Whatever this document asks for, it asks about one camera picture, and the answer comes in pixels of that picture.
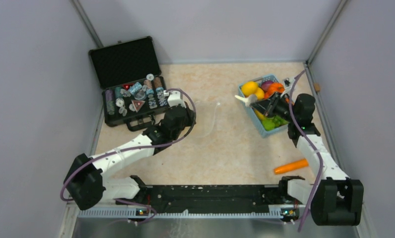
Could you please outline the clear dotted zip bag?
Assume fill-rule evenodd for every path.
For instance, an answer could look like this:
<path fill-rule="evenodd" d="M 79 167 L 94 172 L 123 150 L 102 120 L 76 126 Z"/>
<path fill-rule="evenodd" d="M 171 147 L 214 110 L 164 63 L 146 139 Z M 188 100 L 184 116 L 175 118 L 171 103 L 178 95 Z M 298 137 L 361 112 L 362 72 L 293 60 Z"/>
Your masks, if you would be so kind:
<path fill-rule="evenodd" d="M 186 140 L 208 139 L 214 129 L 216 114 L 221 104 L 207 101 L 196 101 L 194 104 L 197 113 L 196 123 Z"/>

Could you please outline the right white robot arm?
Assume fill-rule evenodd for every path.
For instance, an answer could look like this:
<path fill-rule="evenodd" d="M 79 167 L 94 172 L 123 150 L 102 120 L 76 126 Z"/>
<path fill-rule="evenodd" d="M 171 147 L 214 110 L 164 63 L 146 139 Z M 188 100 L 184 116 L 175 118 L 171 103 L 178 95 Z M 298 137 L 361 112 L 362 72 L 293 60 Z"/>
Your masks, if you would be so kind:
<path fill-rule="evenodd" d="M 288 121 L 288 137 L 307 160 L 316 175 L 313 184 L 291 179 L 280 188 L 278 198 L 284 204 L 295 200 L 305 203 L 298 229 L 311 216 L 318 226 L 357 226 L 361 222 L 364 186 L 351 179 L 335 162 L 323 143 L 319 130 L 312 122 L 316 99 L 301 93 L 292 100 L 297 81 L 283 93 L 274 92 L 268 99 L 255 95 L 244 98 L 246 107 L 265 116 L 280 116 Z"/>

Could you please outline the blue perforated plastic basket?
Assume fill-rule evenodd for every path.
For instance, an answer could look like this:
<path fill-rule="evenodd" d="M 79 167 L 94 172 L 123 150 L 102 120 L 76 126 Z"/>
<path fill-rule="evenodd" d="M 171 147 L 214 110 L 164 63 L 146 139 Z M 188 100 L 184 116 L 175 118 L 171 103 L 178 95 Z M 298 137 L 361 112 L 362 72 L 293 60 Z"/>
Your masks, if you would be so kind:
<path fill-rule="evenodd" d="M 257 79 L 254 79 L 254 80 L 252 80 L 252 81 L 258 83 L 259 88 L 260 88 L 260 84 L 261 84 L 263 81 L 266 81 L 266 80 L 271 80 L 271 81 L 280 83 L 279 80 L 276 78 L 276 76 L 273 75 L 273 74 L 268 74 L 268 75 L 259 77 L 259 78 L 257 78 Z M 242 86 L 243 84 L 239 85 L 239 87 L 238 87 L 238 95 L 241 96 L 241 97 L 245 97 L 245 96 L 243 95 L 242 91 L 241 91 L 241 86 Z M 283 125 L 283 126 L 281 126 L 281 127 L 279 127 L 279 128 L 276 128 L 276 129 L 274 129 L 274 130 L 266 131 L 266 130 L 263 128 L 261 121 L 260 121 L 260 120 L 257 118 L 257 116 L 255 115 L 254 109 L 253 109 L 253 108 L 251 108 L 251 107 L 246 107 L 246 106 L 245 106 L 245 111 L 247 112 L 248 116 L 249 116 L 250 119 L 252 120 L 252 122 L 253 122 L 254 126 L 256 127 L 257 131 L 259 132 L 259 134 L 260 134 L 261 137 L 263 137 L 263 138 L 266 138 L 266 137 L 268 137 L 268 136 L 270 136 L 270 135 L 272 135 L 272 134 L 275 134 L 275 133 L 277 133 L 277 132 L 279 132 L 279 131 L 284 130 L 284 129 L 287 128 L 287 125 Z"/>

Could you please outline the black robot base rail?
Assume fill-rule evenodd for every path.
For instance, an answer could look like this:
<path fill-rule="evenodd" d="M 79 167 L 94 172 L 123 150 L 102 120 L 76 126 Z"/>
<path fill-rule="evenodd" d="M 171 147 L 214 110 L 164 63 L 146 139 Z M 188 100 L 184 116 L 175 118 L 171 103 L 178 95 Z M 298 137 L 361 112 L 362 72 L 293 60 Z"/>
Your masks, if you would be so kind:
<path fill-rule="evenodd" d="M 268 213 L 275 205 L 302 206 L 278 185 L 145 185 L 130 202 L 158 214 L 250 214 Z"/>

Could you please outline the green toy grapes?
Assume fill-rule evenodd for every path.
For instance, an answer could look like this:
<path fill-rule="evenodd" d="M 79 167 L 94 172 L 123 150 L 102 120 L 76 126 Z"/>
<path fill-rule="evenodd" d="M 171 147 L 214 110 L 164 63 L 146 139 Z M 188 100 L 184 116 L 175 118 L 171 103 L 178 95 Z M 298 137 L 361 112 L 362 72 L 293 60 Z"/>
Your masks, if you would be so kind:
<path fill-rule="evenodd" d="M 263 128 L 266 131 L 271 131 L 274 130 L 276 128 L 279 128 L 283 125 L 287 125 L 288 121 L 286 121 L 285 119 L 279 117 L 279 116 L 274 116 L 271 118 L 265 118 L 261 121 Z"/>

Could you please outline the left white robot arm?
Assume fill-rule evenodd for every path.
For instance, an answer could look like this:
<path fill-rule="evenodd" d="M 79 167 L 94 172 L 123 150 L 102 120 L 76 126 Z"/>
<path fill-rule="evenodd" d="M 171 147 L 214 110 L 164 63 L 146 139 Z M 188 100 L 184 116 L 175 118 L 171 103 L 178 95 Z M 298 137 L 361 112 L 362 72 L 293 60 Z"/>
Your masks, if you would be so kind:
<path fill-rule="evenodd" d="M 196 123 L 196 107 L 188 94 L 178 88 L 164 91 L 169 108 L 164 118 L 148 127 L 129 142 L 91 157 L 78 155 L 64 179 L 60 197 L 73 201 L 80 210 L 87 210 L 100 202 L 128 199 L 134 205 L 142 204 L 146 191 L 132 179 L 113 179 L 112 176 L 130 164 L 158 154 L 190 134 Z"/>

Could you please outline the white toy garlic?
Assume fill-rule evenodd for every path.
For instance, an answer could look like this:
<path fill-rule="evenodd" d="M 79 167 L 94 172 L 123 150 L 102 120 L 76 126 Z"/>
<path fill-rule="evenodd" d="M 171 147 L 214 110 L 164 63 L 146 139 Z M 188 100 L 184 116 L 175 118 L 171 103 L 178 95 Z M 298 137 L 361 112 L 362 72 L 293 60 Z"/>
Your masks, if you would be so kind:
<path fill-rule="evenodd" d="M 243 102 L 246 107 L 251 107 L 252 104 L 258 101 L 258 97 L 255 94 L 251 94 L 248 97 L 241 97 L 239 95 L 235 95 L 235 98 Z"/>

